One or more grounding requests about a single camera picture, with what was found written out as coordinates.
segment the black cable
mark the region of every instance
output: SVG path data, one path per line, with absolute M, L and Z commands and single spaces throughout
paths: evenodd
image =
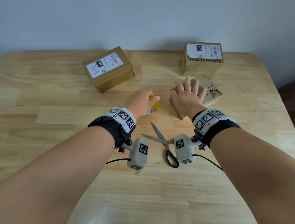
M 112 163 L 112 162 L 116 162 L 116 161 L 119 161 L 119 160 L 128 160 L 128 161 L 131 161 L 131 159 L 124 158 L 124 159 L 116 159 L 116 160 L 112 160 L 112 161 L 107 162 L 106 164 L 108 164 L 108 163 Z
M 214 164 L 215 166 L 217 166 L 219 169 L 221 169 L 221 170 L 223 171 L 223 169 L 222 169 L 220 166 L 218 166 L 216 163 L 214 163 L 213 161 L 211 161 L 210 159 L 207 159 L 206 157 L 204 157 L 204 156 L 202 156 L 202 155 L 193 154 L 192 156 L 200 156 L 200 157 L 202 157 L 202 158 L 208 160 L 210 163 Z

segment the scissor blade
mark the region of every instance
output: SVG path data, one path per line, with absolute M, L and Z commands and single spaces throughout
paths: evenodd
M 153 124 L 153 122 L 151 122 L 152 127 L 154 128 L 154 130 L 156 131 L 156 133 L 158 134 L 158 136 L 160 137 L 160 139 L 165 140 L 164 136 L 161 134 L 161 132 L 159 131 L 159 129 Z
M 170 141 L 166 141 L 166 140 L 162 140 L 162 139 L 159 139 L 157 137 L 154 137 L 154 136 L 150 136 L 150 135 L 147 135 L 147 134 L 141 134 L 142 136 L 146 137 L 146 138 L 149 138 L 153 141 L 156 141 L 156 142 L 159 142 L 159 143 L 162 143 L 162 144 L 169 144 L 169 145 L 173 145 L 174 143 L 173 142 L 170 142 Z

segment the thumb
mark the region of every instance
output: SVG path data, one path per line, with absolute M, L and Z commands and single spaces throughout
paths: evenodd
M 160 96 L 155 96 L 154 98 L 152 98 L 149 102 L 150 102 L 150 108 L 152 106 L 155 105 L 156 102 L 158 102 L 160 100 Z
M 178 97 L 178 94 L 175 90 L 171 91 L 171 98 L 173 100 L 173 102 L 176 100 L 176 98 Z

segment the forearm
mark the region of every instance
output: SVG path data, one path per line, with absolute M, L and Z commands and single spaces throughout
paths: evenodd
M 38 208 L 37 214 L 48 215 L 48 221 L 66 223 L 113 149 L 114 139 L 107 130 L 93 126 L 80 131 L 5 180 L 0 185 L 0 211 L 11 222 L 17 218 L 13 213 L 29 218 L 26 212 Z
M 292 214 L 295 160 L 291 156 L 239 128 L 219 132 L 210 147 L 257 221 L 280 218 L 272 217 L 272 212 Z

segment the damaged cardboard box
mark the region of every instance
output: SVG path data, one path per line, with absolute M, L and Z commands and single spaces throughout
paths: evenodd
M 217 102 L 217 100 L 223 95 L 222 92 L 218 89 L 218 87 L 205 74 L 190 80 L 191 90 L 192 91 L 193 91 L 193 87 L 194 87 L 194 84 L 195 84 L 196 80 L 199 80 L 198 95 L 201 93 L 203 88 L 207 87 L 207 91 L 206 91 L 206 94 L 205 94 L 205 97 L 204 97 L 204 100 L 203 100 L 203 105 L 205 107 L 209 107 L 209 106 L 214 105 Z M 177 87 L 174 87 L 171 90 L 175 90 L 178 93 Z M 180 117 L 181 120 L 183 120 L 185 115 L 179 114 L 179 117 Z
M 220 43 L 187 41 L 181 58 L 183 76 L 197 77 L 206 74 L 213 78 L 223 65 Z
M 133 66 L 120 46 L 82 62 L 94 87 L 101 93 L 130 79 Z

